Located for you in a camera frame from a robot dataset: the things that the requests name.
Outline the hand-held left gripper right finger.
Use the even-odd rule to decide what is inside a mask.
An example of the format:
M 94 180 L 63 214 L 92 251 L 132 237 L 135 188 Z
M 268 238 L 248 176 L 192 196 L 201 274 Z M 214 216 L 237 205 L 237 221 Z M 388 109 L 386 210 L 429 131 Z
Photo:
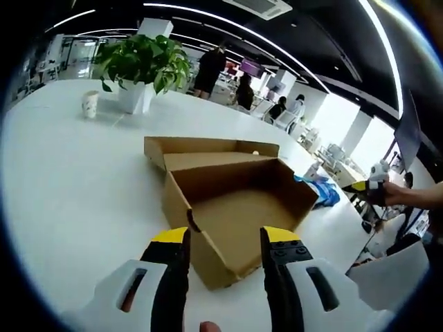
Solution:
M 289 230 L 260 229 L 264 289 L 272 331 L 383 331 L 388 312 L 376 311 L 358 286 L 324 259 L 311 256 Z

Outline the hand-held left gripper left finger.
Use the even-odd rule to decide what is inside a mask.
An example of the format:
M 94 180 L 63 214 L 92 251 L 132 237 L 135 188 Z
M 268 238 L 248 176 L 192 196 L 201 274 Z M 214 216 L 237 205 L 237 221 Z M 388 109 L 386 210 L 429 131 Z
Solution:
M 92 299 L 62 319 L 69 331 L 182 331 L 190 267 L 190 230 L 160 232 L 139 260 L 98 282 Z

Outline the person's right hand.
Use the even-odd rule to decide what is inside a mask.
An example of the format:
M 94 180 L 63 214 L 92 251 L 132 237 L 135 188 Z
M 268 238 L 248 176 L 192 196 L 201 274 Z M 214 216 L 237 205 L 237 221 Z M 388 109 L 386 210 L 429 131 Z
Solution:
M 406 188 L 391 182 L 379 182 L 375 189 L 368 192 L 368 202 L 373 205 L 387 207 L 404 204 Z

